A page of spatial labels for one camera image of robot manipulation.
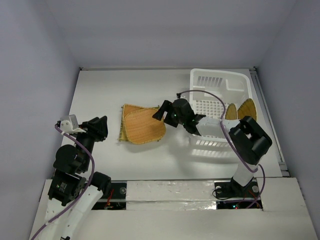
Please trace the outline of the square woven bamboo plate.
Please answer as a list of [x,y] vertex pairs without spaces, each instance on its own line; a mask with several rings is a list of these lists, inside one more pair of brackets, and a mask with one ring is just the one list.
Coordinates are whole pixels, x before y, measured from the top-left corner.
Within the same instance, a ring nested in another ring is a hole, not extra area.
[[120,133],[119,133],[119,141],[125,141],[125,142],[129,142],[126,134],[125,134],[125,129],[124,129],[124,120],[122,120],[122,115],[121,115],[121,123],[120,123]]

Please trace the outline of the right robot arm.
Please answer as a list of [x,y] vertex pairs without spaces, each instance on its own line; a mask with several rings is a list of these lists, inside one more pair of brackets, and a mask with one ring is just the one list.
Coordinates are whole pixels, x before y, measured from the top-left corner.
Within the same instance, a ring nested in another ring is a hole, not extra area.
[[235,196],[248,191],[261,158],[273,144],[253,117],[246,115],[241,119],[227,120],[196,114],[183,98],[174,102],[165,100],[152,118],[164,120],[165,124],[175,128],[182,125],[192,135],[225,137],[241,161],[230,180],[230,190]]

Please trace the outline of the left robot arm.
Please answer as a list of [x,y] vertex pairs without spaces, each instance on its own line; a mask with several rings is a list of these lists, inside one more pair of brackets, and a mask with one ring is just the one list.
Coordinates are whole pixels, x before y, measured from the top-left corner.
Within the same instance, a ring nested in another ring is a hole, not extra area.
[[72,114],[55,124],[73,143],[62,145],[55,154],[44,223],[31,239],[73,240],[93,206],[110,195],[111,178],[95,170],[92,156],[95,143],[108,136],[107,121],[107,116],[102,116],[79,124]]

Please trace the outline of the white plastic dish rack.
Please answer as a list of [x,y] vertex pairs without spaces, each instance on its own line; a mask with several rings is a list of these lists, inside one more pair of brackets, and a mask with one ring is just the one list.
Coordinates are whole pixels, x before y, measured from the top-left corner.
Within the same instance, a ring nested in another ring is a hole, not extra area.
[[239,108],[252,98],[249,78],[224,70],[194,68],[190,72],[189,103],[196,114],[220,119],[223,106],[235,104]]

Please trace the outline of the round yellow green-rimmed plate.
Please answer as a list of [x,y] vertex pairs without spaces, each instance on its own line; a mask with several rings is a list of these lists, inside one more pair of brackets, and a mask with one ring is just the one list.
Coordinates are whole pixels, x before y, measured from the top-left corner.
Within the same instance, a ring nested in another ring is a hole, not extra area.
[[237,120],[238,119],[238,111],[236,105],[234,103],[230,103],[225,112],[226,120]]

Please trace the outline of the yellow woven fan plate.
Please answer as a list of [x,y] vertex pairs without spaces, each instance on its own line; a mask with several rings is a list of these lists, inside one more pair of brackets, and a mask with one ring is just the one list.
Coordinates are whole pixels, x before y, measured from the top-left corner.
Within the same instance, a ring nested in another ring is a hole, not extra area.
[[252,117],[256,122],[258,121],[257,108],[255,102],[251,98],[246,99],[237,110],[237,117],[239,120],[246,116]]

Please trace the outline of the silver foil covered panel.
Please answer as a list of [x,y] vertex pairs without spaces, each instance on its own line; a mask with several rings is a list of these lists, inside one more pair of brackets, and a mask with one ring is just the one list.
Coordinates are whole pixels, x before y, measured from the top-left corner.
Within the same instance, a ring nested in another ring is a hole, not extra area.
[[128,181],[126,209],[129,211],[216,210],[212,180]]

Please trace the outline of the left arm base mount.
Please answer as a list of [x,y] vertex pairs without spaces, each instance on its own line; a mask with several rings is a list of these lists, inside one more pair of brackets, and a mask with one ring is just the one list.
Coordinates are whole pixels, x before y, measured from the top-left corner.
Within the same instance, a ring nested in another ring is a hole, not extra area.
[[92,210],[125,210],[127,182],[116,181],[111,183],[111,189],[108,195],[100,198],[92,207]]

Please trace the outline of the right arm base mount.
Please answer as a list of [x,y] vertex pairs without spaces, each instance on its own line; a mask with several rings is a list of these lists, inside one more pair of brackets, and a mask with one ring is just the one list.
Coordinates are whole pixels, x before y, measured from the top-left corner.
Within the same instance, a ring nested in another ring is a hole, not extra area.
[[233,179],[215,181],[212,191],[212,195],[218,200],[257,197],[259,193],[260,189],[257,181],[252,180],[246,186],[241,186]]

